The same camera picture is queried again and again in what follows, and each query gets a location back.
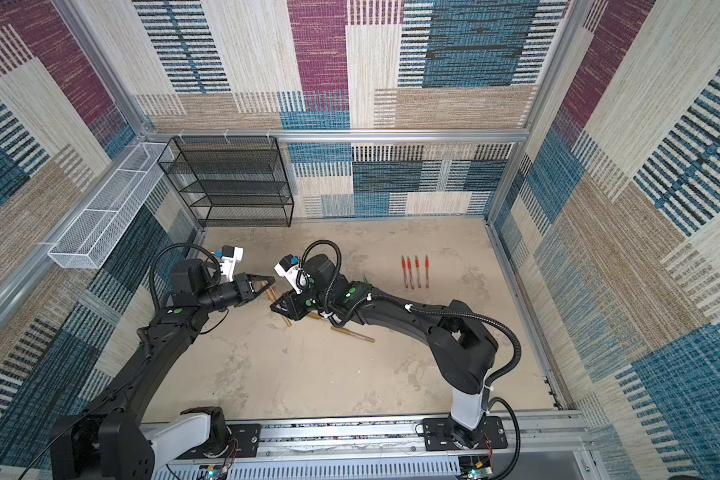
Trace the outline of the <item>tan marker pen front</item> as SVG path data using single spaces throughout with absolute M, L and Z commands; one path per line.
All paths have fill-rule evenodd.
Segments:
M 352 337 L 352 338 L 355 338 L 355 339 L 358 339 L 361 341 L 375 343 L 375 339 L 373 337 L 363 335 L 363 334 L 351 331 L 346 328 L 340 328 L 340 327 L 335 327 L 335 326 L 331 326 L 330 328 L 334 332 L 337 332 L 337 333 L 340 333 L 340 334 L 343 334 L 343 335 L 346 335 L 346 336 L 349 336 L 349 337 Z

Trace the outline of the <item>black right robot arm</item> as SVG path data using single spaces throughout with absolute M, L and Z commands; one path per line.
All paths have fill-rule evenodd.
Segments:
M 482 441 L 498 342 L 466 304 L 454 300 L 447 306 L 426 305 L 349 281 L 324 254 L 305 263 L 286 255 L 274 270 L 291 286 L 271 305 L 275 313 L 293 321 L 315 313 L 336 328 L 350 322 L 384 327 L 427 345 L 452 388 L 451 441 L 462 448 Z

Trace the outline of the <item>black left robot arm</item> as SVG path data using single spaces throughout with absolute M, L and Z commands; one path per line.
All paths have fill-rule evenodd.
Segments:
M 219 407 L 190 408 L 156 430 L 141 423 L 167 374 L 205 331 L 211 313 L 257 299 L 272 276 L 239 273 L 224 281 L 207 262 L 189 259 L 171 269 L 170 303 L 137 331 L 139 346 L 110 384 L 78 415 L 59 417 L 51 431 L 55 479 L 149 479 L 195 451 L 226 457 L 234 445 Z

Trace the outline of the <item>black mesh shelf rack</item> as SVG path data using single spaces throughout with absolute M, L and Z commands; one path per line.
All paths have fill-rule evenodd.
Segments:
M 174 136 L 158 165 L 204 228 L 292 223 L 293 192 L 271 137 Z

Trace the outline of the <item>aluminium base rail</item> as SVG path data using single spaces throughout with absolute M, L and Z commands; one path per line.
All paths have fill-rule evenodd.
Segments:
M 442 414 L 230 421 L 220 450 L 138 459 L 125 479 L 605 479 L 576 412 L 499 411 L 463 449 Z

